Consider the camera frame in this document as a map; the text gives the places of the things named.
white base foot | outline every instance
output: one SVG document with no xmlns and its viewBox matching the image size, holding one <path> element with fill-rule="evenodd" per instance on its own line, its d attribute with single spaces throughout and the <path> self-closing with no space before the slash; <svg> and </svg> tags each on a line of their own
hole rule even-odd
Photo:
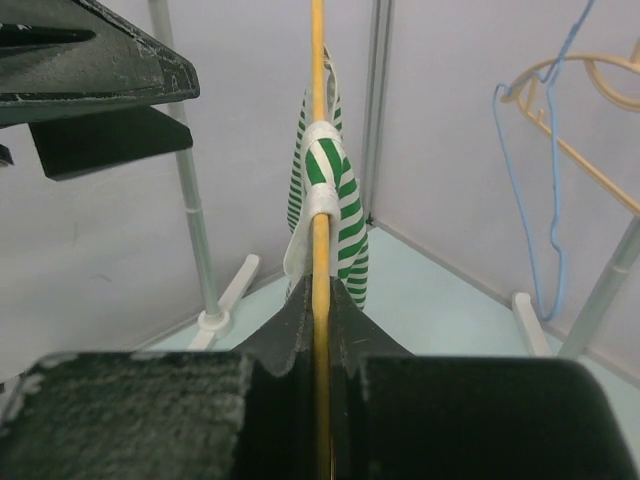
<svg viewBox="0 0 640 480">
<path fill-rule="evenodd" d="M 529 354 L 534 357 L 553 357 L 554 354 L 549 342 L 547 342 L 547 337 L 531 305 L 529 294 L 523 292 L 514 293 L 513 297 L 511 297 L 511 309 L 516 317 L 520 334 Z"/>
<path fill-rule="evenodd" d="M 220 297 L 218 302 L 220 314 L 217 316 L 207 315 L 206 312 L 200 314 L 198 317 L 200 330 L 187 347 L 187 350 L 208 350 L 215 340 L 229 333 L 233 327 L 231 311 L 244 296 L 259 268 L 260 257 L 253 254 L 247 255 L 244 264 L 242 264 L 242 267 Z"/>
</svg>

white partition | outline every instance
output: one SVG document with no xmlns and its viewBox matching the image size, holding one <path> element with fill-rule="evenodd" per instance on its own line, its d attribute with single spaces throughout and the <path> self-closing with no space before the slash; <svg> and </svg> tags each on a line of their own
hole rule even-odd
<svg viewBox="0 0 640 480">
<path fill-rule="evenodd" d="M 491 99 L 530 65 L 557 54 L 585 1 L 397 1 L 383 152 L 374 214 L 503 298 L 533 294 L 526 240 Z M 575 50 L 631 54 L 640 4 L 596 2 Z M 638 96 L 637 76 L 613 83 Z M 556 88 L 560 134 L 634 197 L 640 197 L 640 115 L 617 110 L 568 64 Z M 555 290 L 550 143 L 515 105 L 501 105 L 506 137 L 536 232 L 546 308 Z M 560 240 L 569 254 L 567 295 L 554 325 L 567 331 L 631 215 L 562 158 Z M 640 377 L 640 266 L 607 315 L 594 348 Z"/>
<path fill-rule="evenodd" d="M 370 0 L 327 0 L 327 41 L 358 167 Z M 145 0 L 104 0 L 151 32 Z M 176 49 L 202 95 L 187 105 L 220 287 L 247 253 L 280 268 L 291 155 L 310 69 L 310 6 L 171 0 Z M 173 156 L 56 183 L 27 127 L 0 130 L 0 381 L 58 350 L 134 345 L 202 309 Z"/>
</svg>

cloth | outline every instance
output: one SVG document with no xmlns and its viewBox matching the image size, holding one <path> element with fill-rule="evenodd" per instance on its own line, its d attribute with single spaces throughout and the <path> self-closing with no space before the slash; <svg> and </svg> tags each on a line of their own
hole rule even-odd
<svg viewBox="0 0 640 480">
<path fill-rule="evenodd" d="M 330 218 L 331 275 L 342 280 L 355 303 L 364 308 L 369 273 L 369 245 L 360 190 L 342 144 L 342 109 L 335 67 L 325 49 L 329 121 L 311 122 L 311 88 L 298 119 L 289 185 L 287 222 L 292 232 L 284 260 L 289 292 L 312 271 L 312 220 Z"/>
</svg>

blue wire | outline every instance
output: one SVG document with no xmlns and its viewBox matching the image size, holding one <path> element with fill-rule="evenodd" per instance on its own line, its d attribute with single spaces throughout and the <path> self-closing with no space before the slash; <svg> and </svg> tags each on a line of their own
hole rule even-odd
<svg viewBox="0 0 640 480">
<path fill-rule="evenodd" d="M 524 226 L 524 231 L 527 236 L 527 245 L 529 247 L 529 261 L 531 263 L 531 272 L 533 273 L 533 283 L 535 285 L 538 311 L 542 315 L 543 320 L 550 321 L 553 320 L 560 309 L 562 308 L 562 304 L 564 302 L 565 295 L 565 285 L 566 285 L 566 261 L 567 255 L 566 252 L 562 249 L 562 246 L 558 242 L 558 223 L 560 222 L 560 214 L 562 211 L 562 197 L 560 195 L 560 163 L 558 161 L 558 132 L 557 132 L 557 117 L 556 117 L 556 109 L 555 109 L 555 98 L 554 98 L 554 87 L 556 80 L 558 79 L 558 75 L 562 70 L 562 65 L 564 63 L 565 56 L 571 48 L 571 44 L 575 39 L 576 35 L 580 31 L 582 24 L 586 20 L 589 12 L 591 11 L 591 7 L 595 0 L 589 0 L 587 2 L 587 6 L 585 7 L 582 15 L 578 21 L 571 27 L 567 38 L 558 53 L 558 56 L 553 61 L 553 63 L 549 66 L 547 73 L 544 77 L 540 75 L 540 72 L 534 71 L 531 75 L 522 79 L 521 82 L 513 86 L 513 89 L 517 89 L 520 86 L 524 85 L 528 82 L 534 75 L 540 81 L 540 83 L 545 84 L 549 81 L 546 91 L 547 103 L 549 105 L 549 115 L 551 117 L 551 163 L 553 168 L 553 198 L 554 198 L 554 212 L 553 212 L 553 220 L 551 222 L 551 229 L 549 232 L 549 238 L 551 240 L 551 245 L 554 250 L 558 253 L 558 281 L 556 285 L 556 298 L 553 302 L 553 307 L 549 313 L 544 313 L 543 305 L 543 293 L 542 288 L 540 287 L 540 276 L 538 273 L 538 262 L 536 260 L 535 247 L 533 244 L 533 236 L 531 235 L 531 226 L 529 225 L 529 218 L 527 216 L 527 212 L 524 207 L 524 203 L 522 201 L 522 194 L 520 192 L 520 186 L 515 178 L 515 172 L 513 169 L 513 163 L 511 161 L 511 157 L 509 156 L 509 152 L 507 151 L 507 146 L 504 140 L 504 133 L 502 131 L 502 124 L 500 123 L 500 117 L 498 116 L 498 95 L 500 91 L 504 91 L 504 94 L 509 96 L 513 91 L 508 85 L 501 83 L 496 86 L 495 91 L 493 92 L 493 116 L 496 122 L 496 128 L 498 129 L 498 138 L 500 139 L 500 145 L 502 146 L 502 152 L 504 153 L 504 159 L 507 164 L 507 170 L 509 172 L 509 178 L 511 179 L 511 186 L 513 187 L 513 193 L 515 194 L 516 201 L 518 203 L 518 209 L 520 210 L 520 217 L 522 218 L 522 225 Z"/>
</svg>

metal pole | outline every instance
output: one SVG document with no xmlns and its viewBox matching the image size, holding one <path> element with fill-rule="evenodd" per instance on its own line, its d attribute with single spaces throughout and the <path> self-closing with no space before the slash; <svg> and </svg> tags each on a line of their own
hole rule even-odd
<svg viewBox="0 0 640 480">
<path fill-rule="evenodd" d="M 149 0 L 149 11 L 155 37 L 167 47 L 173 48 L 173 33 L 167 0 Z M 169 114 L 179 122 L 187 124 L 187 115 L 182 102 L 169 104 Z M 184 206 L 187 212 L 193 256 L 198 270 L 198 277 L 200 278 L 200 289 L 204 298 L 205 313 L 211 317 L 219 317 L 221 316 L 221 311 L 218 305 L 218 288 L 209 250 L 192 151 L 182 150 L 176 152 L 176 162 L 178 164 Z"/>
<path fill-rule="evenodd" d="M 393 5 L 393 0 L 376 0 L 373 3 L 360 185 L 362 207 L 367 222 L 372 220 L 373 200 L 378 184 Z"/>
<path fill-rule="evenodd" d="M 593 338 L 605 312 L 613 303 L 629 271 L 640 255 L 640 218 L 634 217 L 611 260 L 600 274 L 558 356 L 577 358 Z"/>
</svg>

